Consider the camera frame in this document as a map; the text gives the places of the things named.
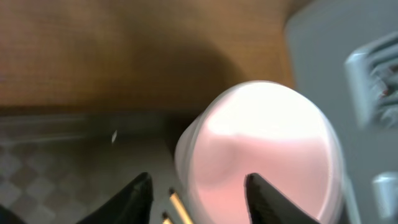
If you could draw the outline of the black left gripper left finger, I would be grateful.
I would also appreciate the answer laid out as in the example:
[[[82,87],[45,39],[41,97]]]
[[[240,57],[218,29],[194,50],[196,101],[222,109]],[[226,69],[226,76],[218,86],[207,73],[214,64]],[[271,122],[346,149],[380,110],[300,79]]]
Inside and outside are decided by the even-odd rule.
[[[152,177],[143,172],[77,224],[149,224],[153,201]]]

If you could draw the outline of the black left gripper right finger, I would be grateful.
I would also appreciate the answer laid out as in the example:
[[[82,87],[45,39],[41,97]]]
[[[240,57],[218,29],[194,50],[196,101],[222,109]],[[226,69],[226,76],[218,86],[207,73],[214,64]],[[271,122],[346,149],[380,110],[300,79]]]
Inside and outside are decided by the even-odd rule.
[[[248,174],[244,186],[252,224],[319,224],[259,174]]]

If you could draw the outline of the pink plastic cup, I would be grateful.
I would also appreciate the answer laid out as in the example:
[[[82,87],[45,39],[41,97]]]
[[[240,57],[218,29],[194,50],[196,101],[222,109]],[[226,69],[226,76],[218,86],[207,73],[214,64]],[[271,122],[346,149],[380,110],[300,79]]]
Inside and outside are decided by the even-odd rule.
[[[278,83],[244,82],[219,95],[180,136],[175,168],[195,223],[249,223],[251,173],[320,223],[337,223],[342,211],[335,130],[314,103]]]

